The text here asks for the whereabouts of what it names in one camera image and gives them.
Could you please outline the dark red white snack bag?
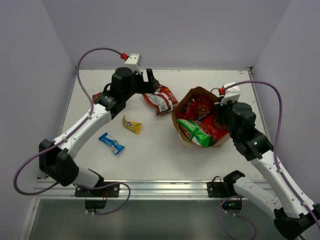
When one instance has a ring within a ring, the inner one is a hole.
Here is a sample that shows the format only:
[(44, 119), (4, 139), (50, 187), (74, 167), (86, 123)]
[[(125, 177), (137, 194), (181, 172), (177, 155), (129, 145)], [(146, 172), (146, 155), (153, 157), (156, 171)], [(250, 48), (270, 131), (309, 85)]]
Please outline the dark red white snack bag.
[(179, 104), (172, 91), (160, 83), (154, 93), (143, 93), (142, 96), (150, 106), (155, 108), (157, 116), (171, 112)]

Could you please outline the red snack bag with vegetables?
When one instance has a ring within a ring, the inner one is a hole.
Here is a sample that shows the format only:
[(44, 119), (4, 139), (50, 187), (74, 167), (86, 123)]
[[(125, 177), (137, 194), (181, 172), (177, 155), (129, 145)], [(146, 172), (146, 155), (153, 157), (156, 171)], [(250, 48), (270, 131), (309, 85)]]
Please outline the red snack bag with vegetables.
[(212, 113), (200, 120), (200, 123), (207, 129), (215, 142), (219, 141), (227, 133), (227, 127), (217, 122), (216, 116)]

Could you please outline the green white Chuba snack bag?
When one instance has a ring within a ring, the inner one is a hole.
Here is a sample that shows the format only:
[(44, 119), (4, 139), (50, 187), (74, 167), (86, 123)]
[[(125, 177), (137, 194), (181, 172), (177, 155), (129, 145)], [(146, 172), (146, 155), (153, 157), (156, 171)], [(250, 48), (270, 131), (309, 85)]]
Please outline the green white Chuba snack bag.
[(216, 140), (202, 123), (196, 120), (178, 119), (177, 123), (186, 138), (201, 147), (213, 146)]

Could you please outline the brown paper bag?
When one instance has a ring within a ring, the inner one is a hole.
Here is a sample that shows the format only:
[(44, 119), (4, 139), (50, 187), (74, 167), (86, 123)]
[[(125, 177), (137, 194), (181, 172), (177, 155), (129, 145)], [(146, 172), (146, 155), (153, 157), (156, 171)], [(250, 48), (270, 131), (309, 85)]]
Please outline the brown paper bag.
[(200, 148), (218, 148), (230, 135), (218, 123), (218, 97), (203, 87), (189, 90), (171, 112), (171, 119), (180, 139)]

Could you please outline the yellow M&M's candy packet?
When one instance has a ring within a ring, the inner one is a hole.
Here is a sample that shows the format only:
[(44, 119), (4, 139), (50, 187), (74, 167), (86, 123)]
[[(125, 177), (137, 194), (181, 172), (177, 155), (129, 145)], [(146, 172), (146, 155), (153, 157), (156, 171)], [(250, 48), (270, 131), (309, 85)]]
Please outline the yellow M&M's candy packet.
[(142, 123), (130, 121), (126, 119), (126, 116), (124, 115), (122, 118), (122, 125), (132, 133), (139, 135), (142, 127)]

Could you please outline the orange Doritos chip bag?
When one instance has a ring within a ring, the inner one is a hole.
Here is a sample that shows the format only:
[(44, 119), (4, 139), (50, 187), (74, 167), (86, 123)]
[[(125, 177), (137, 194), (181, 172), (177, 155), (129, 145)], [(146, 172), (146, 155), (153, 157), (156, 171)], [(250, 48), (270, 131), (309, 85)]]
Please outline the orange Doritos chip bag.
[(99, 96), (102, 94), (102, 92), (98, 92), (96, 94), (92, 95), (92, 102), (95, 103), (96, 100), (99, 98)]

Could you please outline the blue white candy bar wrapper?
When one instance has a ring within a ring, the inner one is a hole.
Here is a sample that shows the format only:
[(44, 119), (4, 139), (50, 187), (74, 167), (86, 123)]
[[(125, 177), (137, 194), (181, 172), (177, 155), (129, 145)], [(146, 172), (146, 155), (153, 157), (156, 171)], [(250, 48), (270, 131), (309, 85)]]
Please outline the blue white candy bar wrapper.
[(114, 155), (118, 155), (122, 152), (125, 147), (120, 144), (115, 138), (113, 138), (109, 133), (104, 133), (98, 138), (99, 141), (106, 144), (112, 151)]

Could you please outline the red candy bag blue label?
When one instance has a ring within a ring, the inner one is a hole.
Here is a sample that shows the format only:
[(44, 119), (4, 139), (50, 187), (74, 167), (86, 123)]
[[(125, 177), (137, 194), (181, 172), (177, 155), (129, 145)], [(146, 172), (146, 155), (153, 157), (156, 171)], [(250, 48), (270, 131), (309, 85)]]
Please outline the red candy bag blue label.
[(184, 120), (202, 120), (215, 111), (215, 105), (206, 95), (191, 98), (178, 110), (176, 117)]

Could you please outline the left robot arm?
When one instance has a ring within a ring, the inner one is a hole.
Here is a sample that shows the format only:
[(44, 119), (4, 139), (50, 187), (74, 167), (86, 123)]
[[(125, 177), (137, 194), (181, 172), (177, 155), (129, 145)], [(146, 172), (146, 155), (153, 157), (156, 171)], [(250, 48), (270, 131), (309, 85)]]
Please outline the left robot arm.
[(134, 94), (153, 94), (159, 81), (152, 69), (146, 69), (147, 81), (143, 75), (128, 67), (115, 70), (102, 93), (88, 112), (69, 130), (54, 140), (44, 139), (39, 144), (39, 169), (66, 187), (70, 184), (85, 187), (92, 196), (103, 193), (103, 177), (93, 170), (77, 166), (74, 159), (84, 144), (104, 125), (113, 120)]

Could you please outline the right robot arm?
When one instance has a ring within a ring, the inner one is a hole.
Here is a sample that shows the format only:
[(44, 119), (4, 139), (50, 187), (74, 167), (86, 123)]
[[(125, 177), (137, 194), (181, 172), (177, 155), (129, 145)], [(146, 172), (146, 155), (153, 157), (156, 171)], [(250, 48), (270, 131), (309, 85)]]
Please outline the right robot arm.
[(255, 127), (256, 115), (250, 105), (228, 100), (217, 105), (218, 122), (225, 124), (236, 150), (264, 177), (274, 194), (257, 186), (235, 170), (224, 177), (223, 192), (242, 196), (263, 210), (278, 232), (295, 240), (320, 223), (320, 205), (296, 184), (269, 139)]

